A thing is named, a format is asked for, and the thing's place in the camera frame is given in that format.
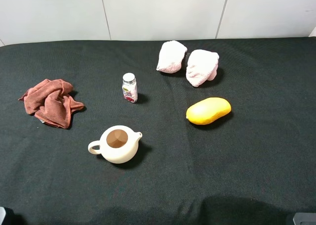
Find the black cloth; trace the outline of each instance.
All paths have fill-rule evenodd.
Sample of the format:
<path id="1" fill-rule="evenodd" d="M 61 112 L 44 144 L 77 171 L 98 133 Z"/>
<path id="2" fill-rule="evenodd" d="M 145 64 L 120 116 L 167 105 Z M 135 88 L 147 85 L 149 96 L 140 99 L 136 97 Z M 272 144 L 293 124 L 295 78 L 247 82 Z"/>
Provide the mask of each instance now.
<path id="1" fill-rule="evenodd" d="M 316 212 L 316 39 L 180 41 L 220 56 L 214 81 L 156 71 L 163 42 L 69 41 L 0 48 L 0 205 L 28 225 L 283 225 Z M 139 100 L 123 99 L 136 76 Z M 69 130 L 17 99 L 43 79 L 74 85 L 86 110 Z M 232 112 L 191 124 L 189 106 Z M 143 138 L 114 165 L 87 146 L 114 125 Z"/>

